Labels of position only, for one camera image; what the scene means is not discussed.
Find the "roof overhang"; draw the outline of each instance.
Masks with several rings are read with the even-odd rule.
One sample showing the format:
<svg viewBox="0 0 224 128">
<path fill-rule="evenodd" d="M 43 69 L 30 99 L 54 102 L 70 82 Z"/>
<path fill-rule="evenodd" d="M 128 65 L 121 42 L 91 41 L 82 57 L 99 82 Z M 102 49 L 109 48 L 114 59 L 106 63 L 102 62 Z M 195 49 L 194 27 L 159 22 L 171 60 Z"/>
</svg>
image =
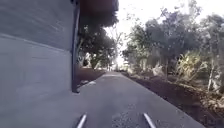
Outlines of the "roof overhang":
<svg viewBox="0 0 224 128">
<path fill-rule="evenodd" d="M 81 0 L 80 3 L 83 14 L 118 11 L 118 0 Z"/>
</svg>

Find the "dirt ground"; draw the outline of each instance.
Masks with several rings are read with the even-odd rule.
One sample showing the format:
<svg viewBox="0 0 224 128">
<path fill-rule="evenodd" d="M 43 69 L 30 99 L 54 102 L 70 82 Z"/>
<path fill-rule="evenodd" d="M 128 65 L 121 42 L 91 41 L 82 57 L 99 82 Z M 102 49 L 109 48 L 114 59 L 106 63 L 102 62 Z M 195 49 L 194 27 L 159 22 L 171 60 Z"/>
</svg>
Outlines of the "dirt ground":
<svg viewBox="0 0 224 128">
<path fill-rule="evenodd" d="M 76 74 L 76 83 L 78 87 L 89 83 L 102 76 L 105 73 L 104 70 L 96 70 L 91 68 L 78 68 Z"/>
<path fill-rule="evenodd" d="M 159 77 L 149 80 L 136 76 L 128 77 L 178 107 L 205 127 L 224 128 L 224 107 L 216 104 L 222 100 L 221 95 L 187 85 L 176 85 Z"/>
</svg>

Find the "pole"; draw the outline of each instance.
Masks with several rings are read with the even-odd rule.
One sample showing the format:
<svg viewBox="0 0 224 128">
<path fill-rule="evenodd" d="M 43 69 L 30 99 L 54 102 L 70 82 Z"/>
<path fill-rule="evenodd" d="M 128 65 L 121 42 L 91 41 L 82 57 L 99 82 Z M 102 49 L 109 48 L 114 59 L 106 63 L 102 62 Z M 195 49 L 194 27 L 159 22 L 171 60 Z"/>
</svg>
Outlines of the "pole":
<svg viewBox="0 0 224 128">
<path fill-rule="evenodd" d="M 76 83 L 76 66 L 77 66 L 77 52 L 76 45 L 78 42 L 78 28 L 79 28 L 79 15 L 80 15 L 80 0 L 72 1 L 74 5 L 74 22 L 72 30 L 72 50 L 71 50 L 71 66 L 72 66 L 72 82 L 71 89 L 72 92 L 77 93 L 77 83 Z"/>
</svg>

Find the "paved path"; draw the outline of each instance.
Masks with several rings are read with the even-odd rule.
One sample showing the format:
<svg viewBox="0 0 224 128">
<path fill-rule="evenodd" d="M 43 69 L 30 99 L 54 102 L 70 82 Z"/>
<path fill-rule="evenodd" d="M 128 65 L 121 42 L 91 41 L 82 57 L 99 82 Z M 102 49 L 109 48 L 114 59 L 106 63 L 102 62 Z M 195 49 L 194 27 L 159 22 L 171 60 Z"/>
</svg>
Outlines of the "paved path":
<svg viewBox="0 0 224 128">
<path fill-rule="evenodd" d="M 1 128 L 72 128 L 87 114 L 86 128 L 149 128 L 147 113 L 157 128 L 204 128 L 153 92 L 118 73 L 107 73 L 68 90 L 0 115 Z"/>
</svg>

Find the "gray wall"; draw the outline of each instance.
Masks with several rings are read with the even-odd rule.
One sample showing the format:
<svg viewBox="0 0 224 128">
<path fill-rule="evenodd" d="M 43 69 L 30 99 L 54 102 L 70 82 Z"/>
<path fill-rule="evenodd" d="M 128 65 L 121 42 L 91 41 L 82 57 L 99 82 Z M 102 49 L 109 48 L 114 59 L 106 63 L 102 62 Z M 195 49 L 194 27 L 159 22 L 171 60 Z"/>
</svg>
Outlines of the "gray wall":
<svg viewBox="0 0 224 128">
<path fill-rule="evenodd" d="M 0 0 L 0 35 L 11 35 L 69 50 L 70 0 Z"/>
<path fill-rule="evenodd" d="M 72 8 L 70 0 L 0 0 L 0 122 L 70 91 Z"/>
</svg>

